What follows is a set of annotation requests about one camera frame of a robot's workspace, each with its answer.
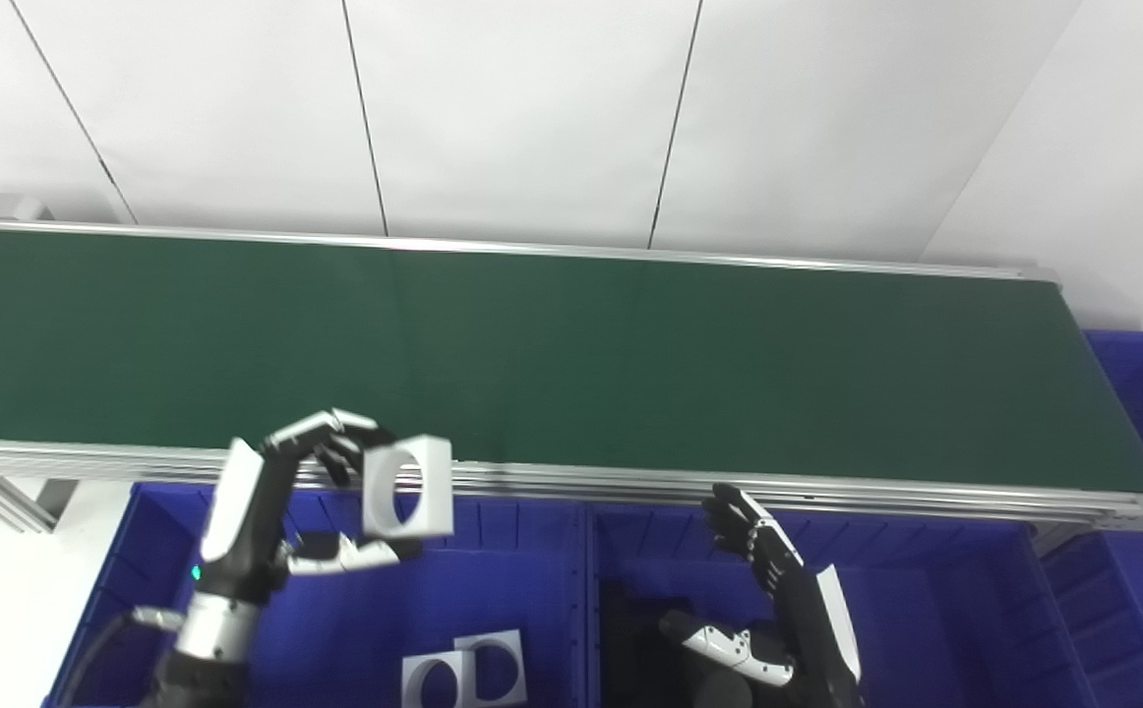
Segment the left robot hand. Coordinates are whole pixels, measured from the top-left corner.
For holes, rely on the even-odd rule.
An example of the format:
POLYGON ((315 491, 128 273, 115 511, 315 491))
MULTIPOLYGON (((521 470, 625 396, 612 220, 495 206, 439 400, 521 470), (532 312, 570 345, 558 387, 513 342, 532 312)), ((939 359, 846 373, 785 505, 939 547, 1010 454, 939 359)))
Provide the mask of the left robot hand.
POLYGON ((395 443, 395 435, 370 417, 326 409, 271 432, 257 448, 231 441, 211 494, 200 543, 197 591, 264 606, 289 575, 337 575, 419 559, 418 538, 334 536, 315 555, 285 542, 285 508, 307 458, 325 467, 333 483, 347 487, 363 472, 363 454, 395 443))

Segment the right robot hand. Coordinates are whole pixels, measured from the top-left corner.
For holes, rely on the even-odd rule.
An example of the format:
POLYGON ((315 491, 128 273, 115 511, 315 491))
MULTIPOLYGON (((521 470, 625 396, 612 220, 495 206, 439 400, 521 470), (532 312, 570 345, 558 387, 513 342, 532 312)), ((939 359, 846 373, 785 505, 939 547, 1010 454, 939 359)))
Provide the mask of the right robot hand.
POLYGON ((660 631, 796 707, 863 707, 858 637, 836 565, 815 570, 746 490, 712 484, 703 520, 721 551, 745 560, 770 600, 769 630, 734 628, 672 610, 660 631))

